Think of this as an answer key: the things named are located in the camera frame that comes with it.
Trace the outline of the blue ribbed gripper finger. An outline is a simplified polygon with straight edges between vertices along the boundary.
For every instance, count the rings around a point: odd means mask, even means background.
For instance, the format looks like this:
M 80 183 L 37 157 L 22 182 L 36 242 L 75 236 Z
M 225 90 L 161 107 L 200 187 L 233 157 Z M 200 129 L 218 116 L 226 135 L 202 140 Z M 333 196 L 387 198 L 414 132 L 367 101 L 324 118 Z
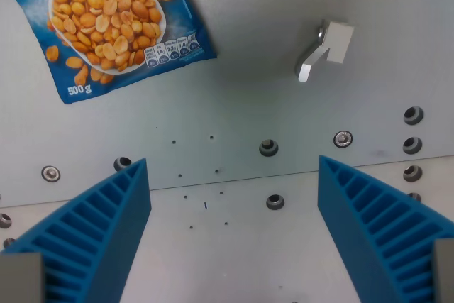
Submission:
M 141 159 L 68 201 L 2 254 L 42 256 L 46 302 L 119 302 L 151 210 Z
M 318 208 L 361 302 L 434 302 L 433 244 L 451 220 L 323 155 Z

